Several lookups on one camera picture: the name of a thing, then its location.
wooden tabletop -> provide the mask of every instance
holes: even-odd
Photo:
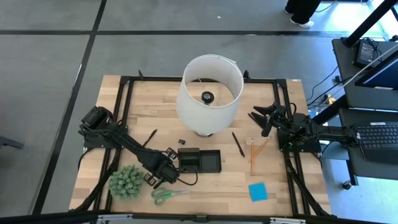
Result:
[[[97,106],[104,106],[113,111],[118,92],[120,76],[105,75],[99,90]],[[307,104],[300,80],[287,80],[290,102],[297,105],[298,113],[307,114]],[[124,96],[119,118],[123,111]],[[163,184],[170,190],[189,190],[190,194],[168,199],[161,207],[155,206],[150,192],[152,188],[143,185],[138,198],[134,200],[113,199],[113,212],[139,213],[179,213],[208,215],[292,215],[287,185],[287,175],[283,155],[279,151],[275,128],[272,128],[271,140],[259,153],[255,160],[255,174],[251,175],[248,162],[251,155],[251,139],[254,139],[255,150],[264,142],[261,128],[251,120],[247,113],[253,111],[253,106],[269,106],[274,102],[274,92],[271,84],[245,83],[239,108],[231,125],[209,138],[201,138],[189,130],[179,120],[175,108],[175,100],[180,88],[179,82],[134,82],[132,100],[129,109],[127,125],[129,134],[143,144],[154,129],[156,135],[148,143],[152,149],[166,150],[168,147],[177,150],[181,147],[199,147],[201,150],[221,150],[222,171],[218,174],[199,174],[198,183],[187,186],[181,182]],[[219,83],[191,83],[189,91],[199,98],[204,91],[212,91],[219,96],[218,103],[228,103],[231,95]],[[282,90],[279,90],[283,101]],[[243,158],[231,135],[234,132],[240,142],[246,158]],[[179,139],[186,140],[183,146]],[[98,182],[104,149],[94,149],[81,162],[73,191],[70,208],[79,206],[84,198],[93,190]],[[324,210],[330,212],[328,196],[323,181],[319,161],[309,153],[301,153],[305,183],[309,191]],[[123,149],[119,168],[129,164],[140,163],[135,155]],[[194,182],[195,174],[182,174],[181,179]],[[268,199],[252,202],[248,185],[263,182],[266,185]],[[104,188],[100,208],[104,208],[108,186]],[[300,191],[296,186],[296,196],[299,211],[303,212]]]

green succulent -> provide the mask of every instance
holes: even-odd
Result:
[[[132,199],[137,197],[142,183],[144,183],[144,173],[135,165],[125,166],[111,175],[109,189],[113,197]]]

desk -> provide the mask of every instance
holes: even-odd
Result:
[[[341,109],[339,110],[339,115],[341,125],[346,127],[356,123],[366,123],[369,121],[398,121],[398,113],[388,113],[380,111],[358,111]],[[398,180],[397,165],[369,162],[363,157],[360,148],[348,148],[348,155],[348,169],[354,175],[361,177]]]
[[[345,47],[341,39],[333,39],[331,43],[333,44],[333,50],[336,55],[336,60],[342,80],[357,74],[361,69],[355,67],[352,63],[356,48]],[[378,49],[383,54],[396,44],[398,43],[380,42]],[[314,117],[313,120],[317,124],[323,124],[337,115],[340,108],[369,108],[398,111],[398,101],[396,100],[398,99],[398,91],[388,91],[356,86],[354,83],[359,78],[360,76],[346,85],[344,87],[345,95],[337,99],[336,102]]]
[[[118,92],[120,76],[105,75],[99,90],[97,106],[104,106],[113,111]],[[212,91],[221,94],[221,101],[228,101],[226,89],[218,83],[191,83],[194,97],[200,97],[202,91]],[[300,80],[287,80],[290,102],[297,105],[297,112],[307,113],[305,96]],[[261,128],[247,115],[254,105],[268,106],[274,102],[274,92],[271,84],[245,83],[239,102],[236,117],[231,125],[209,138],[198,137],[188,130],[178,119],[175,110],[175,99],[180,88],[180,82],[147,82],[135,81],[132,91],[130,110],[127,119],[129,134],[138,142],[143,143],[154,129],[156,135],[147,147],[154,149],[177,150],[180,147],[199,147],[221,150],[222,171],[219,174],[199,174],[198,183],[193,187],[177,182],[162,186],[172,190],[191,190],[191,194],[170,198],[161,207],[156,207],[150,197],[152,188],[143,185],[139,197],[135,200],[113,199],[112,212],[136,213],[183,213],[208,215],[282,215],[291,216],[290,197],[287,185],[287,174],[282,153],[279,151],[276,130],[271,131],[272,139],[256,157],[256,174],[251,176],[250,163],[251,138],[257,149],[265,140],[261,137]],[[242,158],[231,135],[234,132],[241,143],[246,158]],[[184,146],[178,140],[186,140]],[[94,149],[81,162],[77,174],[70,208],[79,206],[83,199],[93,190],[98,182],[104,149]],[[319,161],[309,153],[301,153],[303,174],[309,191],[313,194],[324,210],[330,212],[328,196],[323,181]],[[119,168],[129,164],[138,164],[134,154],[123,149]],[[181,179],[187,182],[195,180],[195,174],[182,174]],[[264,182],[269,199],[252,202],[248,185]],[[104,208],[107,185],[103,190],[100,208]],[[296,187],[298,208],[303,212],[300,191]]]

green-handled scissors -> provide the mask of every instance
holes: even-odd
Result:
[[[155,205],[161,206],[163,203],[166,201],[166,199],[176,196],[176,195],[183,195],[183,194],[189,194],[190,192],[187,190],[181,190],[181,191],[173,191],[173,190],[166,190],[164,188],[159,188],[156,190],[153,190],[150,196],[155,200]]]

person's leg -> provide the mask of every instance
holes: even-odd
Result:
[[[321,3],[321,0],[300,0],[292,16],[292,21],[298,24],[306,24]]]
[[[285,7],[285,12],[287,12],[289,14],[295,13],[298,1],[299,0],[289,0],[289,1],[287,1],[286,7]]]

